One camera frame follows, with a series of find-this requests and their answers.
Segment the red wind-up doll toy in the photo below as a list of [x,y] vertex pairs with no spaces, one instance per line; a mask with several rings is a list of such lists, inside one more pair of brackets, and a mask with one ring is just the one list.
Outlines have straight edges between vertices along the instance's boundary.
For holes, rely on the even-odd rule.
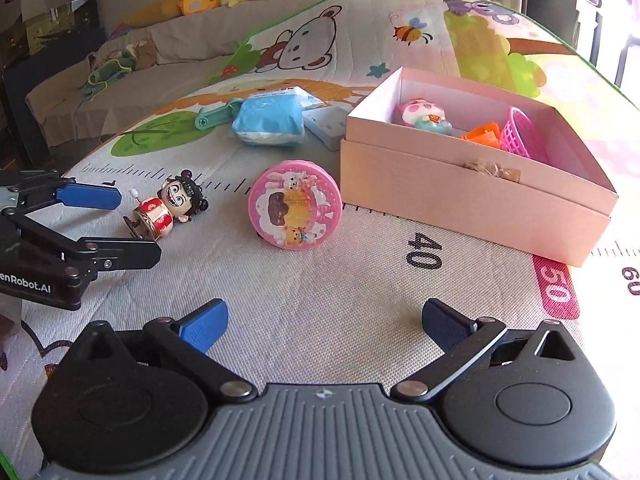
[[166,237],[175,223],[186,223],[196,214],[206,211],[208,201],[203,195],[190,169],[168,177],[154,196],[142,200],[137,190],[130,195],[137,201],[132,218],[124,216],[133,238],[154,240]]

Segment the green plastic clip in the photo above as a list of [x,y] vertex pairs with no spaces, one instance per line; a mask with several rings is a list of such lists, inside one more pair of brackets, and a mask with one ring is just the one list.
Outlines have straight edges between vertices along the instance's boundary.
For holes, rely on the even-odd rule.
[[217,107],[201,107],[194,119],[194,127],[200,131],[212,130],[221,125],[231,124],[239,115],[242,99],[232,99]]

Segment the pink round tin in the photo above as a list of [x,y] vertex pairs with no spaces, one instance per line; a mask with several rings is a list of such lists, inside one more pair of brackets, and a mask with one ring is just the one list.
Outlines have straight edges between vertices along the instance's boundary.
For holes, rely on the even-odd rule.
[[285,160],[266,169],[248,194],[248,218],[267,243],[302,250],[324,243],[343,212],[334,177],[314,162]]

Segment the blue tissue pack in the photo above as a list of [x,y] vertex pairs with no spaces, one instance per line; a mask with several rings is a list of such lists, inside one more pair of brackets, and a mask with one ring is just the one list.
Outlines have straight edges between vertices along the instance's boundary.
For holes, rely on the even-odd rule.
[[306,136],[306,110],[323,105],[300,87],[255,92],[241,103],[231,131],[248,145],[295,146]]

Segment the pink plastic basket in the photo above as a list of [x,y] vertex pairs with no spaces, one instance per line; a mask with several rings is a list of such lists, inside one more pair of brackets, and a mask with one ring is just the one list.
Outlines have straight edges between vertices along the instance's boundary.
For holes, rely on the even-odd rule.
[[541,136],[529,117],[519,108],[510,107],[500,132],[503,151],[548,164],[549,155]]

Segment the green cloth on sofa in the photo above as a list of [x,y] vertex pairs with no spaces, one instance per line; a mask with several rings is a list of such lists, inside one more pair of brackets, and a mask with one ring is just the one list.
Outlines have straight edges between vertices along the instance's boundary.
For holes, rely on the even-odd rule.
[[137,67],[137,58],[129,51],[122,51],[119,56],[108,58],[100,66],[95,68],[82,86],[82,95],[86,100],[92,101],[100,92],[110,84],[132,73]]

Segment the colourful cartoon play mat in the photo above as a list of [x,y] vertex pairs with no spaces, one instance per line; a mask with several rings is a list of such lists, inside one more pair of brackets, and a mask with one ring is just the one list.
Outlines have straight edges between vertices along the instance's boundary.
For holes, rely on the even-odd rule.
[[30,411],[90,321],[137,328],[220,297],[213,357],[257,385],[391,385],[437,354],[437,297],[514,327],[557,318],[613,398],[603,463],[639,474],[639,111],[530,18],[474,0],[321,0],[253,25],[205,84],[128,119],[70,168],[110,212],[54,206],[69,237],[123,236],[134,196],[190,169],[208,211],[80,309],[28,302],[1,345],[1,452],[43,456]]

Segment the beige sofa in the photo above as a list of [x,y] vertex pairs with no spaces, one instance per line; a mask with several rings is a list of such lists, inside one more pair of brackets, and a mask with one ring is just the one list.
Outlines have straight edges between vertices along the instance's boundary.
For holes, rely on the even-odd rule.
[[221,6],[134,29],[102,44],[94,55],[96,62],[143,40],[155,48],[155,64],[134,70],[89,99],[81,87],[93,62],[85,58],[38,84],[26,96],[26,103],[50,148],[120,133],[146,115],[207,86],[248,35],[319,1],[245,1],[232,8]]

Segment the dark glass cabinet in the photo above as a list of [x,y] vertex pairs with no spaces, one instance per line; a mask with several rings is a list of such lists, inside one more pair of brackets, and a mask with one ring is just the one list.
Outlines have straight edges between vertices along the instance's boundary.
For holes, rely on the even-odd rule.
[[96,0],[1,0],[1,106],[18,166],[50,162],[29,92],[104,40]]

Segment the pink cardboard box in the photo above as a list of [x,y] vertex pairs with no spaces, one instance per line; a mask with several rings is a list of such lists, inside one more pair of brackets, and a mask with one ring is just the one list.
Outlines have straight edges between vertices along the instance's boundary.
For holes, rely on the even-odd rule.
[[[452,135],[392,123],[394,108],[439,105]],[[550,162],[461,139],[522,110]],[[562,115],[469,79],[401,67],[348,115],[340,188],[346,203],[581,266],[611,221],[612,182]]]

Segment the long yellow plush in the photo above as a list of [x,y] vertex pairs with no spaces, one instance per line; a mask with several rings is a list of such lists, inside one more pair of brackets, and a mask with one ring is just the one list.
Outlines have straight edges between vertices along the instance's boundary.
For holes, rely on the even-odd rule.
[[124,24],[132,28],[146,27],[163,23],[182,14],[178,0],[160,0],[131,13]]

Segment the orange plastic cup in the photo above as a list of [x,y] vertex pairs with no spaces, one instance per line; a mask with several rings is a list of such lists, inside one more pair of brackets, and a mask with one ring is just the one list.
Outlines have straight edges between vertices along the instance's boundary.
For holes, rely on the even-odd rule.
[[486,125],[476,127],[461,136],[462,140],[472,143],[488,146],[488,148],[496,148],[500,150],[500,128],[496,122],[488,122]]

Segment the pink mushroom squishy toy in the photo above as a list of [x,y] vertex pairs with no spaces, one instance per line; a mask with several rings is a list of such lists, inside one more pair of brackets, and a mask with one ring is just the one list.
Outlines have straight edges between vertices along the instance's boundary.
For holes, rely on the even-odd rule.
[[398,104],[393,111],[392,123],[445,136],[452,135],[452,125],[446,119],[445,111],[422,98]]

